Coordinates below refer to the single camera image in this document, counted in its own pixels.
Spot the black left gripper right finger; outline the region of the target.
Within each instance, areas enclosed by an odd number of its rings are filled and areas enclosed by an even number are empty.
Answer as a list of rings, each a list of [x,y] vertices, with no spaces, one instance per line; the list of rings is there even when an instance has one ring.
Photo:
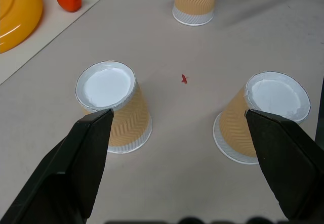
[[[324,221],[324,150],[294,121],[245,113],[258,162],[285,217]]]

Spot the brown ribbed paper cup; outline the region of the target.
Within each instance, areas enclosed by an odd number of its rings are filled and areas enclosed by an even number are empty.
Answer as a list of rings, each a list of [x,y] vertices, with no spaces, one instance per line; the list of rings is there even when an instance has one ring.
[[[179,23],[201,26],[214,16],[215,0],[175,0],[172,14]]]
[[[307,91],[294,78],[266,71],[252,76],[216,117],[213,138],[229,159],[245,165],[258,164],[245,112],[255,109],[292,120],[297,124],[310,113]]]
[[[142,147],[152,133],[152,118],[134,71],[118,61],[102,61],[78,77],[75,96],[85,114],[114,113],[108,151],[125,154]]]

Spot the yellow plate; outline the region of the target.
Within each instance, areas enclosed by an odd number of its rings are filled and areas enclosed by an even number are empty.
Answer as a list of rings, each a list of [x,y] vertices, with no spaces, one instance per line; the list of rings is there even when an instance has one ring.
[[[23,42],[42,13],[43,0],[0,0],[0,54]]]

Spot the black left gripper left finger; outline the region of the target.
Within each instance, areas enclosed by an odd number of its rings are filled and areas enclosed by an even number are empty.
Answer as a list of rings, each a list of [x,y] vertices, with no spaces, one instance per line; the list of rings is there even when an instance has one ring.
[[[86,224],[102,180],[114,111],[79,119],[38,164],[0,224]]]

